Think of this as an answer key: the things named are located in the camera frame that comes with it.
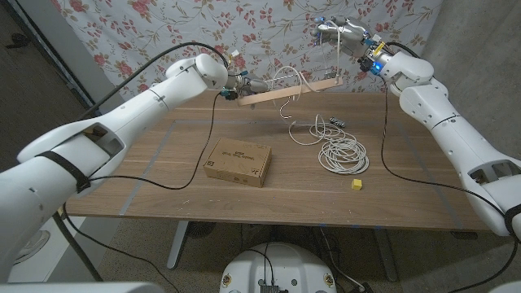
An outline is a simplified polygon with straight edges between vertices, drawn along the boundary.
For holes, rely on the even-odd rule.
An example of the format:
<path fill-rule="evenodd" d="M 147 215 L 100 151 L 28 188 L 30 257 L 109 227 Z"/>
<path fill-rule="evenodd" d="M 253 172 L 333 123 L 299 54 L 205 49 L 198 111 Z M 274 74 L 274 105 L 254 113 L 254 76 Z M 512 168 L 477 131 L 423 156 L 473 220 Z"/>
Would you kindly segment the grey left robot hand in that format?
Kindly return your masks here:
<path fill-rule="evenodd" d="M 248 95 L 267 92 L 267 83 L 252 73 L 238 73 L 228 76 L 224 89 L 230 92 L 232 100 Z"/>

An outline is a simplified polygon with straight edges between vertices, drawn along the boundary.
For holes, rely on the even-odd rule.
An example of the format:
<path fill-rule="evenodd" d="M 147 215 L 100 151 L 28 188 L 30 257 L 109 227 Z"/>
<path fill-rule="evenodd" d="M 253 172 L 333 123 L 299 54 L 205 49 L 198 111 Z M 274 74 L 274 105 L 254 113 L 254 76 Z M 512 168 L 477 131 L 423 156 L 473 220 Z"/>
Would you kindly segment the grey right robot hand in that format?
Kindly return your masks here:
<path fill-rule="evenodd" d="M 337 52 L 343 52 L 361 63 L 375 61 L 379 51 L 380 37 L 376 37 L 368 25 L 344 16 L 319 16 L 313 19 L 316 27 L 310 33 L 315 44 L 330 43 Z"/>

